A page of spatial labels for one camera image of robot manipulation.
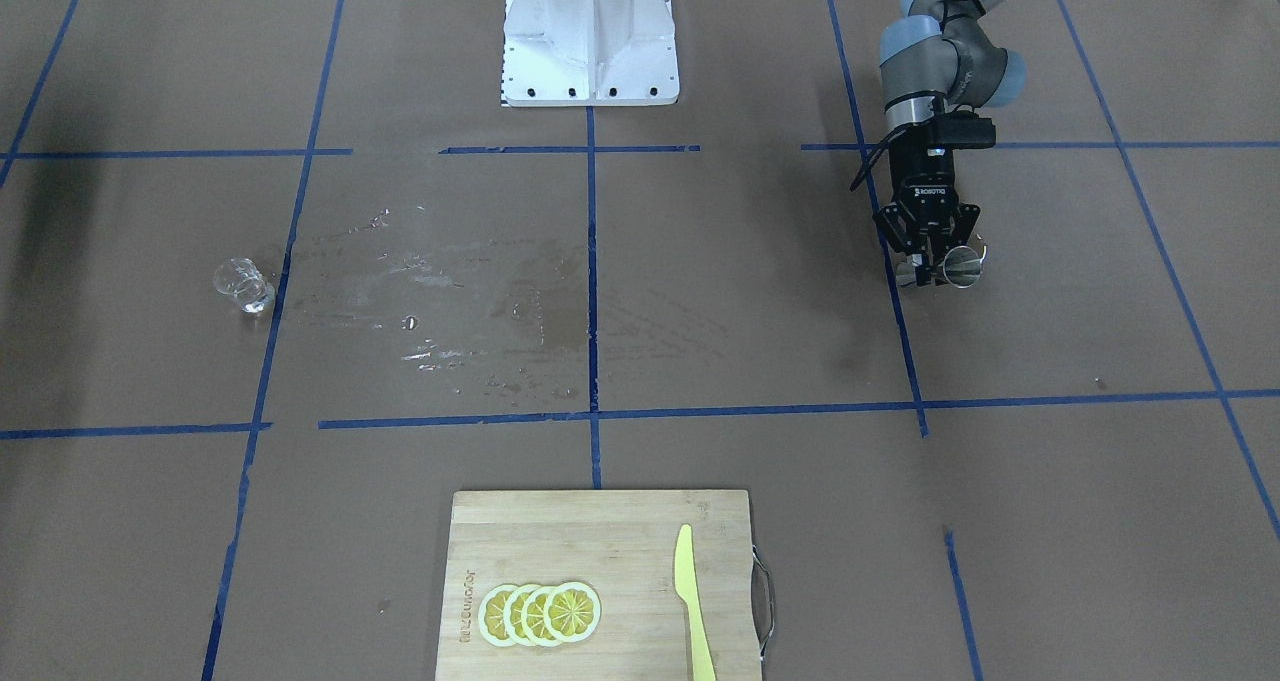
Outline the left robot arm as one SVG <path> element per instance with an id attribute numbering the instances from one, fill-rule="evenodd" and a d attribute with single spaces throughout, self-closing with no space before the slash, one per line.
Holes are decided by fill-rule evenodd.
<path id="1" fill-rule="evenodd" d="M 887 133 L 855 183 L 887 157 L 891 201 L 873 219 L 899 253 L 899 285 L 968 288 L 982 275 L 986 250 L 970 243 L 980 207 L 960 198 L 954 156 L 995 147 L 983 108 L 1014 102 L 1027 84 L 1024 58 L 980 26 L 1005 1 L 900 0 L 900 19 L 879 40 Z"/>

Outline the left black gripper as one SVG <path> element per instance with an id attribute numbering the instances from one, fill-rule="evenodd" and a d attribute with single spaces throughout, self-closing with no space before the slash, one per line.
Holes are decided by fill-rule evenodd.
<path id="1" fill-rule="evenodd" d="M 959 247 L 969 244 L 980 207 L 961 201 L 956 189 L 955 145 L 929 140 L 892 140 L 888 145 L 891 202 L 873 219 L 891 251 L 905 259 L 905 285 L 954 285 Z"/>

